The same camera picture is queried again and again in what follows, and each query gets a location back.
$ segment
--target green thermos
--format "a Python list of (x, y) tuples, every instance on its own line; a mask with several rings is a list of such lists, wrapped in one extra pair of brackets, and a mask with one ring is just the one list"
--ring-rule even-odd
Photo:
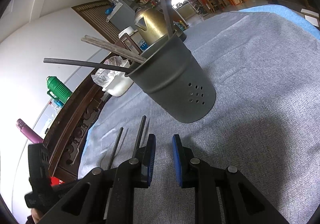
[(66, 103), (68, 98), (72, 95), (72, 91), (66, 87), (57, 77), (47, 77), (47, 87), (49, 91), (47, 94), (55, 100), (60, 100), (62, 103)]

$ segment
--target shelf with goods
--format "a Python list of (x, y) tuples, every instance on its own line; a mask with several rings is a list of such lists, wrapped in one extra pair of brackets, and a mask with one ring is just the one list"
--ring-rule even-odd
[(202, 4), (199, 0), (186, 0), (188, 3), (195, 9), (197, 14), (204, 14), (206, 13), (205, 9), (203, 8)]

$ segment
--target metal screw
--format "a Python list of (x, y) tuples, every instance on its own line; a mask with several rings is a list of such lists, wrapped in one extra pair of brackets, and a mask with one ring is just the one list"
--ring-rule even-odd
[(102, 170), (101, 170), (101, 168), (99, 168), (99, 167), (96, 167), (96, 168), (92, 169), (92, 171), (91, 171), (91, 173), (92, 173), (93, 175), (98, 175), (98, 174), (100, 174), (101, 172), (102, 172)]
[(228, 172), (231, 172), (231, 173), (236, 173), (238, 171), (237, 167), (235, 166), (229, 166), (228, 167)]
[(139, 160), (137, 158), (131, 158), (129, 160), (129, 164), (137, 164), (139, 162)]
[(192, 159), (190, 160), (190, 163), (192, 163), (192, 164), (199, 164), (199, 163), (200, 163), (200, 160), (199, 160), (198, 158), (192, 158)]

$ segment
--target kettle handle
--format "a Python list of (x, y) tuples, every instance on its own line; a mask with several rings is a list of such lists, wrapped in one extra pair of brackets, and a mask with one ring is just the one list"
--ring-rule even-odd
[(50, 97), (52, 97), (53, 99), (55, 99), (56, 101), (58, 101), (59, 99), (58, 99), (57, 97), (52, 96), (50, 92), (51, 92), (51, 90), (49, 90), (49, 91), (47, 92), (47, 94), (48, 94)]

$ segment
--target brass kettle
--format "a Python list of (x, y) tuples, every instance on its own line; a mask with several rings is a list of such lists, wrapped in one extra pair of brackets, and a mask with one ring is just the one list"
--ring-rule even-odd
[[(134, 16), (134, 23), (138, 27), (141, 37), (149, 46), (168, 33), (163, 13), (154, 8), (146, 7), (138, 9)], [(176, 25), (174, 25), (174, 29), (177, 30), (180, 39), (184, 41), (186, 35), (183, 31)]]

